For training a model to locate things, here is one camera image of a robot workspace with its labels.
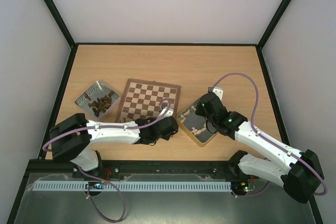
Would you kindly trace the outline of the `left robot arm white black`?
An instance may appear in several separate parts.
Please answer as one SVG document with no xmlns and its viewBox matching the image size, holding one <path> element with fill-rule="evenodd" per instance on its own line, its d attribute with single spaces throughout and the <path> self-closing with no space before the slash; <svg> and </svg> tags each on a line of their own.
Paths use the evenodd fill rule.
<svg viewBox="0 0 336 224">
<path fill-rule="evenodd" d="M 179 130 L 169 111 L 157 119 L 137 119 L 127 123 L 103 123 L 87 120 L 77 113 L 49 130 L 50 140 L 43 146 L 57 163 L 71 162 L 85 172 L 102 169 L 98 151 L 93 144 L 124 143 L 154 145 L 160 139 L 168 141 Z"/>
</svg>

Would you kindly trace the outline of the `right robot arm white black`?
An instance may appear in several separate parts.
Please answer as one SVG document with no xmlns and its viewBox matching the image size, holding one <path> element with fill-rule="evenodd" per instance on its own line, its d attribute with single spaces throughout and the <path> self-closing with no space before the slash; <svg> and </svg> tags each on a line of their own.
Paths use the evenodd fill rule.
<svg viewBox="0 0 336 224">
<path fill-rule="evenodd" d="M 264 156 L 260 159 L 245 151 L 236 152 L 229 164 L 232 176 L 239 178 L 247 174 L 261 177 L 279 185 L 291 198 L 303 204 L 321 185 L 324 175 L 315 152 L 302 152 L 265 134 L 245 116 L 227 111 L 215 93 L 203 95 L 195 113 L 207 119 L 221 135 L 248 145 Z"/>
</svg>

